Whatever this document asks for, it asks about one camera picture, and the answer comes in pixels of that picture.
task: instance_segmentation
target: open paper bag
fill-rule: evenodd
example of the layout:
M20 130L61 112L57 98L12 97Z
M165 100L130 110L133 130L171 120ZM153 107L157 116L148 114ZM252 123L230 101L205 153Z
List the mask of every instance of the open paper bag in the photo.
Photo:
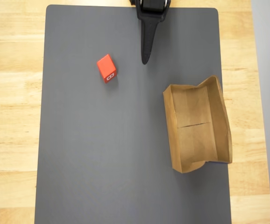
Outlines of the open paper bag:
M171 84L164 92L172 167L187 173L206 161L232 162L232 139L219 80Z

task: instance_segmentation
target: gray tabletop surface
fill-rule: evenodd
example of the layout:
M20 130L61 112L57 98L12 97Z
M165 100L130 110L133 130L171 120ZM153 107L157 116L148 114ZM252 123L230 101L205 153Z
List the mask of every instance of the gray tabletop surface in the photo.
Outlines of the gray tabletop surface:
M45 29L35 223L231 223L226 164L172 169L162 94L221 81L217 11L171 8L147 65L134 8L49 6Z

